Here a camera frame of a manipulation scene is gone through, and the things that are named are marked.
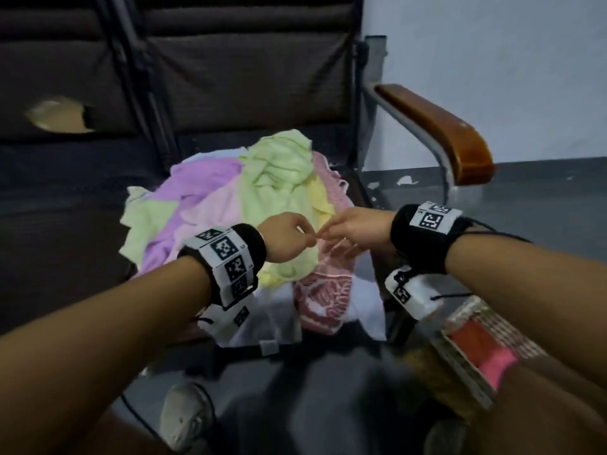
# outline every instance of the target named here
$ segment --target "gray floor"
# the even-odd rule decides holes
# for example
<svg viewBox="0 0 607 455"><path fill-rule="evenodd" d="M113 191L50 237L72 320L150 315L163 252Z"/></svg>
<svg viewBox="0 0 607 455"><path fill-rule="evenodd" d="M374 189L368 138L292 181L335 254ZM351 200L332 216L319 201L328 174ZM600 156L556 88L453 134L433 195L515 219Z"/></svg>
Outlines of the gray floor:
<svg viewBox="0 0 607 455"><path fill-rule="evenodd" d="M606 159L516 164L498 171L475 218L543 246L607 261ZM397 187L393 178L402 174L383 178L381 188L372 191L378 203L396 209L440 199L440 188L425 182ZM156 426L165 392L181 380L178 373L138 379L127 394ZM408 436L399 420L406 412L389 403L395 402L399 383L414 380L386 350L379 356L364 348L330 353L307 367L269 360L238 363L227 367L218 380L202 382L218 414L231 425L229 431L237 434L234 446L240 453L407 452ZM409 404L424 395L411 386ZM130 418L121 406L116 408ZM381 444L368 436L382 431L365 415L378 416L383 429L395 427L398 439L385 436ZM273 450L263 445L270 438L277 443Z"/></svg>

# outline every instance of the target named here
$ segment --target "paint chip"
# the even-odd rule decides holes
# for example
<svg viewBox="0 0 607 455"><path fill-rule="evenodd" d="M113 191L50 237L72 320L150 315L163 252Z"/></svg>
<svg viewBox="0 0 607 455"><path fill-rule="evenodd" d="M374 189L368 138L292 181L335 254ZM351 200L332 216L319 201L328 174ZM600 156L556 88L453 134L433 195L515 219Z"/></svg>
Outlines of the paint chip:
<svg viewBox="0 0 607 455"><path fill-rule="evenodd" d="M404 177L399 178L398 182L396 182L397 185L415 185L418 183L419 182L414 182L411 175L405 175Z"/></svg>

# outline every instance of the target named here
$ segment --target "chair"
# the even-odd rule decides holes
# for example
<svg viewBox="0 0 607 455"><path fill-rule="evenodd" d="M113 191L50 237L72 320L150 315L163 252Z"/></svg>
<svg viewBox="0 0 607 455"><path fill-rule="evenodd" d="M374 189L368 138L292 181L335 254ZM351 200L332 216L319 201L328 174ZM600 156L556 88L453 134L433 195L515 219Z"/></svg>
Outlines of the chair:
<svg viewBox="0 0 607 455"><path fill-rule="evenodd" d="M0 108L2 331L117 283L125 187L153 187L197 152L295 127L354 204L372 207L362 166L380 106L435 155L445 204L467 209L492 177L471 125L381 83L386 38L360 38L362 0L94 2L0 2L0 17L35 19L0 22L0 58L16 64L0 71L16 102ZM26 103L49 94L85 104L95 132L50 135L25 121Z"/></svg>

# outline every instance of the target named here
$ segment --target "shoe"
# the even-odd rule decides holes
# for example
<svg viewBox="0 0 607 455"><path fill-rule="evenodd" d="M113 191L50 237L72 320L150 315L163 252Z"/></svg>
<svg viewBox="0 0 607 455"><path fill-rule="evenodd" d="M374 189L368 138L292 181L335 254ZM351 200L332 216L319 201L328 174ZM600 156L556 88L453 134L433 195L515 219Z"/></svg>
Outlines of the shoe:
<svg viewBox="0 0 607 455"><path fill-rule="evenodd" d="M206 446L205 436L214 424L213 402L201 385L191 382L174 386L166 395L158 434L172 450L186 453L195 442Z"/></svg>

